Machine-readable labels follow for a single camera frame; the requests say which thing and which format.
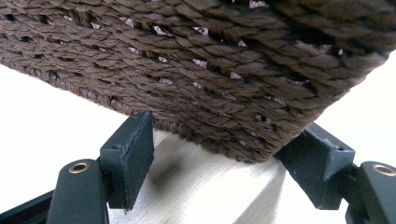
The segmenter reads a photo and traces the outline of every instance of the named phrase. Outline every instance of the brown woven basket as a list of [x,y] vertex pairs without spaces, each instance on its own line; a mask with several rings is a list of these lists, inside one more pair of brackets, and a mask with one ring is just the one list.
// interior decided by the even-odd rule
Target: brown woven basket
[[1,63],[265,161],[396,47],[395,0],[3,0]]

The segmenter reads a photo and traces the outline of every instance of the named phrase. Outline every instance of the black plastic bracket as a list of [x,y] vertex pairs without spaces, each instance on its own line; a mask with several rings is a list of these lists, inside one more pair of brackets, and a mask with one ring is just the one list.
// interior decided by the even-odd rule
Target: black plastic bracket
[[342,197],[337,192],[337,175],[352,168],[352,148],[313,123],[276,157],[317,209],[339,208]]
[[125,120],[100,149],[102,170],[111,176],[110,208],[131,210],[154,160],[152,115]]
[[47,224],[107,224],[105,190],[98,161],[67,164],[59,173]]
[[337,210],[344,198],[348,224],[396,224],[396,169],[374,161],[358,167],[354,156],[315,123],[276,154],[316,208]]

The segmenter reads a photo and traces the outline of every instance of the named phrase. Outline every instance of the white background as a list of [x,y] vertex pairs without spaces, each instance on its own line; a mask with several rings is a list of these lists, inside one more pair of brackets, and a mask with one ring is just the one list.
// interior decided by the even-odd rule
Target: white background
[[[382,161],[396,166],[395,70],[393,53],[386,64],[317,120],[357,150],[357,164]],[[0,66],[0,213],[54,189],[58,172],[67,163],[96,159],[100,146],[125,119],[120,113]],[[282,197],[294,197],[298,191],[288,178]],[[300,202],[302,197],[281,204],[279,209],[298,213],[305,223],[308,219],[324,223],[325,216],[335,216],[343,223],[345,205],[326,215],[310,205],[299,208],[309,204]]]

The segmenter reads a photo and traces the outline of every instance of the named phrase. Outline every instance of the clamp jaw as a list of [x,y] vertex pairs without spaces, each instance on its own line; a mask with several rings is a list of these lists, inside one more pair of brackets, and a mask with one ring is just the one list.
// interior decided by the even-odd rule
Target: clamp jaw
[[347,224],[396,223],[396,168],[375,161],[358,167],[355,150],[317,124],[276,157],[317,209],[338,210],[344,198],[349,204]]

